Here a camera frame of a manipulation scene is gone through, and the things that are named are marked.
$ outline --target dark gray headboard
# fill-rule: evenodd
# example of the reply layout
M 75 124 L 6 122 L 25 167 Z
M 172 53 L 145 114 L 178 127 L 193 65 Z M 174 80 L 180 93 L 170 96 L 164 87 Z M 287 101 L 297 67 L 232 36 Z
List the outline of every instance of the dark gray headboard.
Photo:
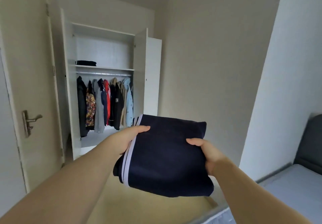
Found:
M 303 165 L 322 175 L 322 115 L 308 121 L 294 164 Z

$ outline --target folded clothing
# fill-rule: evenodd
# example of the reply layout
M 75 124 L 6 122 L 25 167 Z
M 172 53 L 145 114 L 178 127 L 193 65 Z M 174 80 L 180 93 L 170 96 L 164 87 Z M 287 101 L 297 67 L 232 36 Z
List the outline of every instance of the folded clothing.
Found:
M 77 64 L 80 66 L 96 66 L 96 62 L 89 60 L 78 60 Z
M 205 156 L 186 142 L 203 138 L 206 122 L 140 115 L 135 124 L 151 128 L 139 133 L 116 162 L 113 174 L 121 183 L 166 197 L 211 195 Z

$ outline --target person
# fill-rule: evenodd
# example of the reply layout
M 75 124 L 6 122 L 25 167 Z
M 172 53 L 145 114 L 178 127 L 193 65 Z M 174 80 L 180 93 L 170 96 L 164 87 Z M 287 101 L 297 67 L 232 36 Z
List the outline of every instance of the person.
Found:
M 134 126 L 107 137 L 27 194 L 0 219 L 0 224 L 86 223 L 117 159 L 138 133 L 149 129 Z M 210 142 L 187 142 L 201 147 L 206 169 L 217 179 L 236 223 L 310 223 L 252 181 Z

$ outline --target white wardrobe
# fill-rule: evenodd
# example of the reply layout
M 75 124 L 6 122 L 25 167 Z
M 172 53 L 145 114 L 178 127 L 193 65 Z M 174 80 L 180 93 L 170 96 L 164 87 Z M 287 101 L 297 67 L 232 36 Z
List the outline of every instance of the white wardrobe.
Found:
M 131 78 L 134 116 L 157 115 L 162 40 L 149 38 L 148 29 L 138 34 L 112 31 L 71 23 L 61 10 L 65 50 L 67 96 L 73 158 L 93 149 L 107 136 L 117 132 L 106 126 L 103 133 L 90 131 L 80 137 L 77 84 L 93 79 Z M 77 60 L 96 62 L 96 67 L 76 65 Z

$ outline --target door knob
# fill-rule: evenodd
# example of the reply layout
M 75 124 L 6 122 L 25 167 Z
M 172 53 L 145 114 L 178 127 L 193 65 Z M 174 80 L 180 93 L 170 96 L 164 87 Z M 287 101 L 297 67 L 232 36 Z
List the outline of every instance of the door knob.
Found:
M 36 122 L 40 118 L 42 118 L 42 115 L 37 115 L 35 118 L 29 119 L 28 112 L 26 110 L 22 112 L 23 127 L 26 138 L 31 135 L 31 129 L 34 128 L 33 126 L 30 126 L 30 122 Z

